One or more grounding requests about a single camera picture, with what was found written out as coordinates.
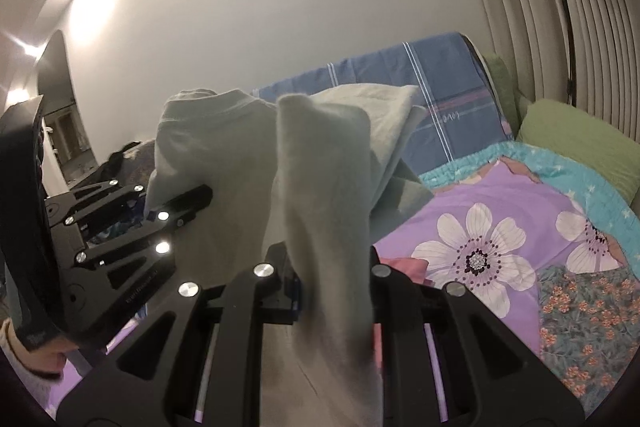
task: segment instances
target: white flower print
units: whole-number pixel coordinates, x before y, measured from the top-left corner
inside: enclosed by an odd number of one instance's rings
[[[493,216],[482,203],[466,213],[466,230],[451,214],[438,219],[438,234],[443,241],[418,245],[412,257],[429,261],[428,279],[437,288],[449,281],[462,282],[501,319],[511,301],[504,284],[517,291],[533,286],[536,274],[529,261],[509,252],[524,245],[527,234],[507,217],[490,233]]]
[[[556,219],[556,230],[567,241],[578,243],[566,260],[566,267],[573,273],[592,273],[620,267],[609,253],[607,237],[596,229],[578,203],[571,201],[576,212],[564,210]]]

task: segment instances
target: grey cloth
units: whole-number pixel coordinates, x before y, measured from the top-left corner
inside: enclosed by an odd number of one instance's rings
[[[228,282],[285,240],[305,307],[266,328],[261,425],[375,426],[369,247],[431,198],[400,157],[424,109],[415,87],[340,86],[276,104],[239,91],[165,107],[147,204],[195,185],[209,208],[174,238],[178,275]]]

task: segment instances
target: person's hand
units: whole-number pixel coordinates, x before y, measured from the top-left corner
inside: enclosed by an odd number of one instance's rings
[[[74,343],[65,337],[57,337],[39,347],[35,351],[27,351],[15,334],[14,324],[9,321],[7,327],[7,340],[20,363],[30,371],[59,375],[65,367],[65,353],[78,349]]]

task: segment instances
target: white wall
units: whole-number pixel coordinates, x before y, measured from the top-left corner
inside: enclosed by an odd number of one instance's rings
[[[181,89],[252,89],[354,54],[458,30],[492,49],[481,0],[106,0],[110,16],[62,28],[78,106],[98,162],[155,135]]]

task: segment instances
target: purple bed sheet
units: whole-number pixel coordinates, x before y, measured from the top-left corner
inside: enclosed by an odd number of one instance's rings
[[[513,174],[500,161],[484,178],[473,176],[436,194],[376,248],[381,257],[427,260],[426,279],[437,287],[464,283],[536,354],[536,272],[548,266],[573,273],[620,266],[574,201]]]

